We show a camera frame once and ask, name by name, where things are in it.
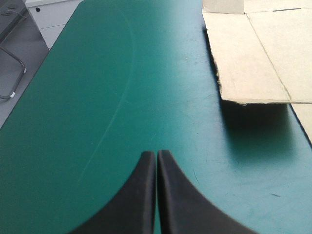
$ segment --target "table surface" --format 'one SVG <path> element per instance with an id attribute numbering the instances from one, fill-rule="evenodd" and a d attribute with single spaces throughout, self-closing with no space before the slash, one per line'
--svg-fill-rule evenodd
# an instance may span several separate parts
<path id="1" fill-rule="evenodd" d="M 248 227 L 311 232 L 292 110 L 220 101 L 207 43 L 200 0 L 82 2 L 0 130 L 1 233 L 73 229 L 159 149 Z"/>

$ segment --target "torn cardboard edge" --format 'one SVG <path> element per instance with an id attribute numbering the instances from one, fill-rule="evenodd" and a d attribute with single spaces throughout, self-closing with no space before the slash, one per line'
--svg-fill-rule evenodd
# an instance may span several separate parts
<path id="1" fill-rule="evenodd" d="M 283 7 L 295 6 L 300 6 L 297 9 L 301 9 L 301 6 L 307 9 L 295 14 L 289 13 L 291 10 L 284 11 L 286 9 L 283 9 Z M 301 27 L 299 31 L 304 34 L 306 28 L 302 28 L 302 22 L 305 20 L 312 22 L 309 7 L 312 7 L 310 0 L 203 0 L 203 16 L 217 68 L 222 99 L 239 104 L 312 103 L 312 78 L 310 78 L 312 70 L 310 72 L 307 69 L 309 65 L 306 62 L 311 60 L 312 48 L 302 51 L 307 58 L 301 61 L 305 67 L 302 69 L 299 64 L 298 69 L 303 72 L 296 74 L 290 72 L 288 75 L 283 70 L 287 70 L 292 65 L 293 54 L 276 56 L 275 54 L 285 53 L 283 51 L 285 48 L 279 49 L 274 42 L 275 38 L 283 33 L 279 31 L 277 35 L 272 33 L 276 28 L 283 26 L 283 22 L 288 18 L 290 22 L 285 30 L 290 33 L 293 30 L 294 34 L 298 33 L 298 28 L 292 23 L 293 18 L 298 18 L 299 20 L 295 22 Z M 306 48 L 309 48 L 312 45 L 312 43 L 309 44 L 312 30 L 307 31 L 305 43 Z M 279 42 L 291 44 L 293 38 L 287 38 L 288 34 L 284 36 L 286 38 L 279 38 Z M 298 82 L 299 77 L 303 81 L 302 84 Z"/>

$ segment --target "gray floor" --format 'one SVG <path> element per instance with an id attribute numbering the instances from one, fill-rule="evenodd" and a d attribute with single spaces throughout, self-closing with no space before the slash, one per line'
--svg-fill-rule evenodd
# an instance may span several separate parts
<path id="1" fill-rule="evenodd" d="M 10 100 L 0 99 L 0 128 L 49 53 L 48 47 L 31 17 L 21 21 L 1 43 L 1 46 L 11 51 L 25 63 L 27 73 L 19 83 L 14 98 Z M 17 61 L 0 51 L 0 93 L 2 95 L 10 92 L 20 69 L 21 66 Z"/>

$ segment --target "scratch mark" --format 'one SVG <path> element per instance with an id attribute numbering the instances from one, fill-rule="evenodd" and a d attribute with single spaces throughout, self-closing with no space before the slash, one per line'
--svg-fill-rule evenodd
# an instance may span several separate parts
<path id="1" fill-rule="evenodd" d="M 193 172 L 194 172 L 194 175 L 195 175 L 195 178 L 196 178 L 198 184 L 200 185 L 200 183 L 199 183 L 199 181 L 198 181 L 198 178 L 197 178 L 197 176 L 196 176 L 196 173 L 195 173 L 195 169 L 193 169 Z"/>
<path id="2" fill-rule="evenodd" d="M 100 141 L 98 142 L 96 148 L 94 149 L 93 153 L 92 153 L 91 156 L 89 157 L 89 160 L 87 161 L 85 167 L 82 169 L 81 174 L 80 174 L 80 176 L 79 176 L 79 179 L 78 179 L 78 181 L 77 181 L 77 184 L 79 184 L 79 183 L 81 182 L 81 180 L 82 180 L 82 178 L 83 178 L 83 176 L 84 176 L 84 174 L 85 174 L 85 172 L 86 172 L 86 170 L 87 170 L 87 168 L 88 168 L 90 162 L 91 162 L 92 159 L 94 158 L 94 156 L 95 156 L 96 152 L 98 151 L 100 145 L 101 145 L 102 142 L 104 141 L 104 139 L 105 139 L 105 137 L 106 137 L 108 131 L 110 130 L 111 126 L 113 125 L 113 123 L 114 123 L 114 121 L 115 121 L 115 119 L 116 119 L 116 116 L 117 116 L 117 114 L 118 114 L 118 112 L 119 112 L 119 110 L 120 110 L 122 104 L 123 104 L 124 102 L 129 103 L 129 102 L 127 101 L 127 99 L 126 99 L 126 96 L 127 96 L 127 93 L 128 93 L 129 87 L 130 87 L 130 83 L 131 83 L 132 78 L 133 78 L 133 72 L 134 72 L 134 67 L 135 67 L 135 66 L 134 66 L 134 61 L 135 61 L 135 56 L 136 56 L 136 42 L 135 42 L 135 35 L 134 35 L 133 29 L 132 29 L 132 27 L 131 27 L 131 24 L 130 24 L 129 20 L 127 19 L 127 17 L 124 15 L 124 13 L 123 13 L 117 6 L 116 6 L 116 8 L 117 8 L 117 10 L 121 13 L 122 17 L 124 18 L 124 20 L 125 20 L 125 22 L 126 22 L 126 24 L 127 24 L 127 26 L 128 26 L 129 33 L 130 33 L 130 38 L 131 38 L 131 43 L 132 43 L 132 57 L 131 57 L 130 71 L 129 71 L 129 75 L 128 75 L 128 80 L 127 80 L 126 86 L 125 86 L 125 88 L 124 88 L 124 90 L 123 90 L 123 92 L 122 92 L 122 95 L 121 95 L 120 100 L 119 100 L 119 102 L 118 102 L 118 105 L 117 105 L 117 107 L 116 107 L 116 109 L 115 109 L 115 112 L 114 112 L 114 114 L 113 114 L 113 116 L 112 116 L 112 118 L 111 118 L 109 124 L 107 125 L 107 127 L 106 127 L 106 129 L 105 129 L 105 131 L 104 131 L 104 133 L 103 133 L 103 135 L 102 135 Z"/>
<path id="3" fill-rule="evenodd" d="M 276 196 L 276 197 L 281 197 L 280 195 L 277 195 L 277 194 L 271 194 L 271 195 Z"/>

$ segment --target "black rubber pad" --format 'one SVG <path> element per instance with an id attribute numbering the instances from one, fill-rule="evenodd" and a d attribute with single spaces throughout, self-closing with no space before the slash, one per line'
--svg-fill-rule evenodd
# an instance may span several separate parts
<path id="1" fill-rule="evenodd" d="M 254 234 L 209 202 L 169 151 L 158 152 L 158 206 L 162 234 Z"/>
<path id="2" fill-rule="evenodd" d="M 98 213 L 73 234 L 152 234 L 155 211 L 155 155 L 143 152 L 129 179 Z"/>

